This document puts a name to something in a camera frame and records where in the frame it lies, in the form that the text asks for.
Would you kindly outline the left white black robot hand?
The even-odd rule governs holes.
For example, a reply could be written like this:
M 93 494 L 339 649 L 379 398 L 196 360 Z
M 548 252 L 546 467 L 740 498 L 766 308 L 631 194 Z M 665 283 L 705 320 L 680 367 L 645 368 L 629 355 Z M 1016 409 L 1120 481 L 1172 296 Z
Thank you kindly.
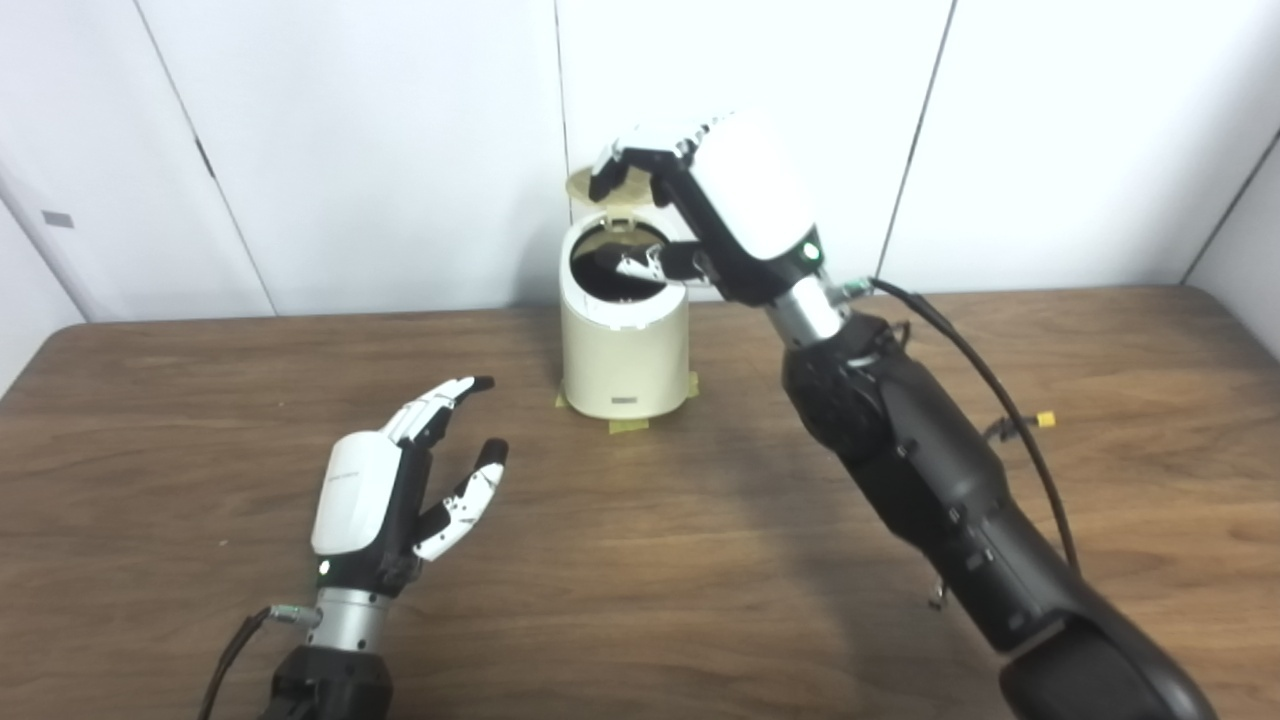
M 486 439 L 466 478 L 431 506 L 424 498 L 454 411 L 494 386 L 490 375 L 444 380 L 383 427 L 334 443 L 311 533 L 320 591 L 394 600 L 476 527 L 502 483 L 507 441 Z

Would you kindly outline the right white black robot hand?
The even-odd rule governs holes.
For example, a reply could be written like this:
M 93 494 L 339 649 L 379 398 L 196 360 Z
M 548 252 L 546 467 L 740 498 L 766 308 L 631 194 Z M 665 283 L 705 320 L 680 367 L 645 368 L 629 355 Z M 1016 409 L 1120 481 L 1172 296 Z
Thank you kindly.
M 694 238 L 644 250 L 613 246 L 600 265 L 653 284 L 712 286 L 749 307 L 819 272 L 814 209 L 759 117 L 736 111 L 627 129 L 591 167 L 589 200 L 604 201 L 634 170 L 648 174 L 654 204 L 675 208 Z

